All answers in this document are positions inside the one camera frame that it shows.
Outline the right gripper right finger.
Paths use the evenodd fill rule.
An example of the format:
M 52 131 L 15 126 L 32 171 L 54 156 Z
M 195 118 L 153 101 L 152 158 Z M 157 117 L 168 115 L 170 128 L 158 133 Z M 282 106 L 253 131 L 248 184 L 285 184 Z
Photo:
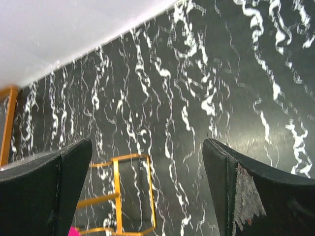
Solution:
M 312 236 L 315 181 L 268 166 L 215 139 L 202 156 L 222 236 Z

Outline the pink plastic wine glass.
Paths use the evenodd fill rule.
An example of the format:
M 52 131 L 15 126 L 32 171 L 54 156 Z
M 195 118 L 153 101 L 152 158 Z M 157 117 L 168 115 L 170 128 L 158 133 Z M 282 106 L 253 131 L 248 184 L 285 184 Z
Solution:
M 80 233 L 76 230 L 75 227 L 71 226 L 68 232 L 68 236 L 80 236 Z

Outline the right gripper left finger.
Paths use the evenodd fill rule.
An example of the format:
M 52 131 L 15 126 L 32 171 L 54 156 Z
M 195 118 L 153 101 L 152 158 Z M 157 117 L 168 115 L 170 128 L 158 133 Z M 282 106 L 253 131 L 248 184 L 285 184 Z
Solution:
M 93 155 L 90 139 L 0 169 L 0 234 L 66 236 Z

